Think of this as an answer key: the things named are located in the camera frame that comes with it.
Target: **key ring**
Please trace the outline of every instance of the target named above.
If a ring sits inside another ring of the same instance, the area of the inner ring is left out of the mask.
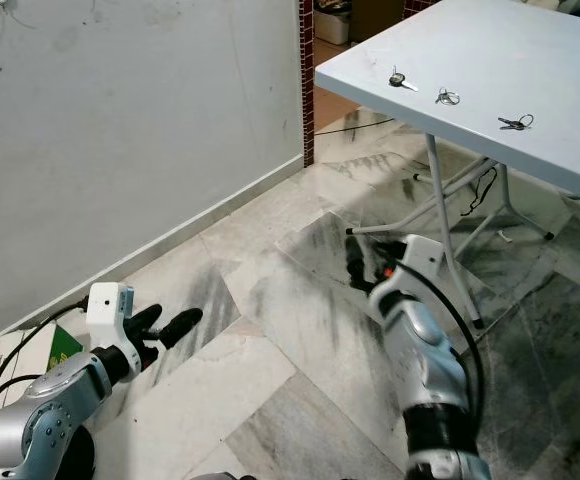
[[[443,103],[444,105],[457,105],[461,101],[461,97],[454,92],[449,92],[446,88],[439,89],[439,96],[434,103]]]
[[[523,123],[523,119],[524,118],[530,118],[530,121],[528,123]],[[521,125],[523,125],[523,128],[528,128],[530,125],[532,125],[532,122],[534,122],[534,115],[532,115],[531,113],[526,113],[523,117],[521,117],[519,120],[517,120]]]

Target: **baseboard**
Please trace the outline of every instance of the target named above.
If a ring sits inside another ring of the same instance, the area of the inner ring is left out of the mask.
[[[90,285],[94,282],[112,282],[124,279],[128,275],[159,258],[164,253],[172,250],[189,238],[194,237],[213,223],[230,215],[239,207],[242,207],[265,191],[270,190],[272,187],[300,171],[302,168],[303,155],[297,155],[292,160],[277,167],[249,185],[246,185],[233,195],[230,195],[216,205],[173,228],[156,240],[153,240],[138,250],[135,250],[130,255],[127,255],[110,267],[93,275],[80,285],[35,310],[10,327],[3,329],[0,331],[0,336],[19,328],[33,327],[41,320],[48,317],[52,312],[83,298],[83,296],[88,293]]]

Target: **red tiled wall edge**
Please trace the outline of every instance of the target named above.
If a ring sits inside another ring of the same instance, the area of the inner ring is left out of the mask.
[[[403,19],[405,20],[415,13],[419,13],[421,10],[425,10],[438,1],[439,0],[405,0],[405,2],[403,2]]]
[[[303,110],[303,165],[314,163],[314,55],[312,1],[299,0],[299,51]]]

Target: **white folding table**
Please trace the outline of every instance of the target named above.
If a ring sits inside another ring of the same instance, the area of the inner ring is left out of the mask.
[[[418,91],[389,85],[395,67]],[[501,208],[551,238],[512,208],[506,166],[580,195],[580,18],[510,0],[443,0],[320,65],[316,84],[425,132],[434,197],[399,223],[352,233],[398,230],[436,203],[448,267],[478,322],[455,255],[501,209],[453,252],[444,199],[495,166]],[[460,103],[435,103],[442,87]],[[531,128],[500,130],[498,117],[527,113]],[[435,136],[484,158],[442,182]]]

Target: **white wall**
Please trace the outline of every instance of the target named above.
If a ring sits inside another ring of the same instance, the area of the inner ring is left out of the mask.
[[[300,155],[294,1],[9,5],[0,330]]]

